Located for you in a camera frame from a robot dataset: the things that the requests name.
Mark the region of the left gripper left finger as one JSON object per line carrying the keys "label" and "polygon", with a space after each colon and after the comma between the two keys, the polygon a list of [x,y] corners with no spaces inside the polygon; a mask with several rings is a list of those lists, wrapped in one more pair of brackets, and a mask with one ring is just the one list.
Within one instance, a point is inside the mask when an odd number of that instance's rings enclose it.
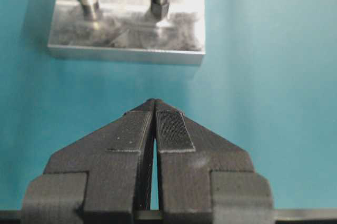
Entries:
{"label": "left gripper left finger", "polygon": [[155,100],[53,153],[32,180],[22,223],[133,223],[150,206]]}

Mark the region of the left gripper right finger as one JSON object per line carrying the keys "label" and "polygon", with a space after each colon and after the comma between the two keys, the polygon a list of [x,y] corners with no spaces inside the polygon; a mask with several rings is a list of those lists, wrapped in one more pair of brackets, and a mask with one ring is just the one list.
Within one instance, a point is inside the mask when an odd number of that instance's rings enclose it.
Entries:
{"label": "left gripper right finger", "polygon": [[273,223],[269,182],[245,150],[162,100],[155,116],[165,223]]}

